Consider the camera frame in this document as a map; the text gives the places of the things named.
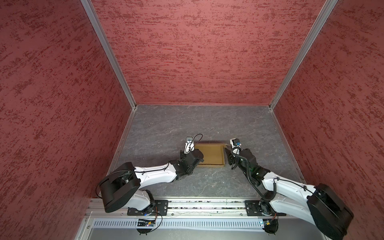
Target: open cardboard box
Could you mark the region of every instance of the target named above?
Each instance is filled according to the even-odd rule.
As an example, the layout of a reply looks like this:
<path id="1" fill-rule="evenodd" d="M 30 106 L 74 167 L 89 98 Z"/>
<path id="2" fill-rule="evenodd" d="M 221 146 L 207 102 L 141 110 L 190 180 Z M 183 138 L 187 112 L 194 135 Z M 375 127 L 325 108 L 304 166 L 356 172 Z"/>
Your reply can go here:
<path id="1" fill-rule="evenodd" d="M 198 143 L 195 149 L 200 150 L 204 155 L 204 162 L 199 163 L 198 167 L 224 167 L 224 148 L 225 143 Z"/>

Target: black shoulder housing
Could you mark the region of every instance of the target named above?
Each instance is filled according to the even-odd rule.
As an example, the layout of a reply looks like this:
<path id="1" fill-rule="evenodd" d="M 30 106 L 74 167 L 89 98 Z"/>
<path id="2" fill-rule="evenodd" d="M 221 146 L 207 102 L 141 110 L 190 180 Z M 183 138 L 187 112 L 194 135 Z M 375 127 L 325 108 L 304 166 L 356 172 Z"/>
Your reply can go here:
<path id="1" fill-rule="evenodd" d="M 113 212 L 123 207 L 139 189 L 140 181 L 134 170 L 131 162 L 125 162 L 100 182 L 105 212 Z"/>
<path id="2" fill-rule="evenodd" d="M 333 240 L 341 240 L 354 215 L 327 185 L 319 184 L 308 198 L 307 205 L 317 228 Z"/>

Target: vented metal panel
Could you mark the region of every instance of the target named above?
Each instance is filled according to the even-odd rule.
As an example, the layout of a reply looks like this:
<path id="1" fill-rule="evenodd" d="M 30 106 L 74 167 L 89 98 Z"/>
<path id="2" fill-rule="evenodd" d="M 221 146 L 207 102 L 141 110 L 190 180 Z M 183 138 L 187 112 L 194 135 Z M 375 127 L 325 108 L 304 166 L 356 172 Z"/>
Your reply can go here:
<path id="1" fill-rule="evenodd" d="M 97 218 L 93 223 L 93 228 L 153 228 L 137 227 L 138 218 Z M 160 224 L 161 219 L 156 221 L 154 227 Z M 262 219 L 220 219 L 220 218 L 164 218 L 159 228 L 163 229 L 206 229 L 206 230 L 235 230 L 242 231 L 263 231 Z"/>

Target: metal corner profile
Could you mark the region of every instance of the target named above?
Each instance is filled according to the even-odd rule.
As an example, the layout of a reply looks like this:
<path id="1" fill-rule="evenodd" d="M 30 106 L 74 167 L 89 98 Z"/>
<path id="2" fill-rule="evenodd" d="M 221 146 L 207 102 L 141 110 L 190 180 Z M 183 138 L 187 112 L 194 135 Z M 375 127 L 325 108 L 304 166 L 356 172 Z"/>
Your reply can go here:
<path id="1" fill-rule="evenodd" d="M 278 103 L 279 99 L 283 95 L 284 90 L 287 88 L 289 82 L 291 81 L 293 75 L 296 73 L 299 68 L 301 62 L 303 61 L 305 55 L 311 48 L 313 42 L 315 41 L 317 35 L 320 30 L 324 26 L 325 21 L 328 19 L 331 14 L 333 8 L 335 7 L 338 0 L 326 0 L 323 7 L 321 8 L 319 15 L 317 16 L 315 22 L 312 25 L 307 37 L 305 38 L 303 45 L 301 46 L 296 58 L 293 60 L 291 67 L 288 70 L 283 82 L 281 83 L 279 89 L 277 90 L 275 96 L 273 97 L 269 107 L 273 110 Z"/>
<path id="2" fill-rule="evenodd" d="M 129 86 L 127 84 L 127 81 L 125 80 L 125 77 L 121 71 L 121 68 L 119 66 L 119 63 L 115 57 L 115 54 L 113 53 L 113 50 L 108 42 L 107 36 L 104 33 L 103 27 L 101 26 L 101 23 L 99 21 L 99 18 L 97 17 L 97 14 L 95 12 L 95 9 L 92 5 L 91 0 L 80 0 L 85 12 L 88 15 L 89 20 L 91 21 L 91 24 L 96 32 L 96 35 L 98 36 L 100 43 L 105 51 L 105 54 L 107 55 L 109 62 L 112 65 L 112 68 L 121 84 L 121 87 L 129 101 L 129 104 L 131 105 L 132 109 L 136 108 L 136 102 L 133 98 L 133 95 L 131 93 L 131 90 L 129 89 Z"/>
<path id="3" fill-rule="evenodd" d="M 122 152 L 122 148 L 124 146 L 125 141 L 127 140 L 127 136 L 128 136 L 129 130 L 130 130 L 131 126 L 132 126 L 132 122 L 133 122 L 133 118 L 135 116 L 135 112 L 136 112 L 136 108 L 132 109 L 131 114 L 129 115 L 128 122 L 127 122 L 127 124 L 126 124 L 126 126 L 124 128 L 124 131 L 123 131 L 122 135 L 121 135 L 118 147 L 116 148 L 115 155 L 112 158 L 112 162 L 111 162 L 111 164 L 109 166 L 109 170 L 107 172 L 107 175 L 110 174 L 113 170 L 116 169 L 116 165 L 117 165 L 117 163 L 119 161 L 119 157 L 120 157 L 120 154 Z"/>
<path id="4" fill-rule="evenodd" d="M 277 127 L 277 131 L 279 132 L 279 135 L 280 135 L 280 137 L 281 137 L 281 140 L 283 141 L 283 145 L 284 145 L 284 147 L 285 147 L 285 149 L 286 149 L 286 151 L 287 151 L 287 153 L 288 153 L 288 156 L 289 156 L 289 158 L 291 159 L 291 162 L 293 163 L 293 165 L 294 165 L 294 167 L 295 167 L 297 173 L 299 174 L 300 182 L 306 184 L 305 179 L 304 179 L 304 176 L 303 176 L 303 173 L 301 172 L 300 167 L 299 167 L 299 165 L 297 164 L 296 158 L 295 158 L 295 156 L 293 155 L 292 149 L 291 149 L 291 147 L 289 146 L 289 143 L 288 143 L 288 141 L 287 141 L 287 138 L 286 138 L 285 135 L 284 135 L 283 129 L 281 128 L 280 123 L 279 123 L 279 121 L 277 120 L 276 115 L 275 115 L 275 113 L 273 112 L 273 110 L 270 109 L 270 111 L 271 111 L 272 119 L 273 119 L 273 121 L 275 122 L 275 125 L 276 125 L 276 127 Z"/>

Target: enclosure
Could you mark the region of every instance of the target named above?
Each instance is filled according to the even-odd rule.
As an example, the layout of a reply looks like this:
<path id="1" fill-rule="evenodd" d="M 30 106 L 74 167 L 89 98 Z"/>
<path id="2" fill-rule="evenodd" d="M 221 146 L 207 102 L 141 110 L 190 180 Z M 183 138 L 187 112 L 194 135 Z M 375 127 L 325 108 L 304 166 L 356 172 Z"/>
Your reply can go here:
<path id="1" fill-rule="evenodd" d="M 179 159 L 196 134 L 201 143 L 238 138 L 260 166 L 330 186 L 354 213 L 345 239 L 383 238 L 383 1 L 0 6 L 2 239 L 138 237 L 87 230 L 104 216 L 95 187 L 124 162 Z M 225 161 L 146 189 L 156 199 L 232 199 L 233 208 L 259 199 Z M 238 213 L 233 221 L 246 219 Z M 239 234 L 159 229 L 148 237 L 252 235 Z M 289 217 L 276 236 L 255 234 L 325 239 Z"/>

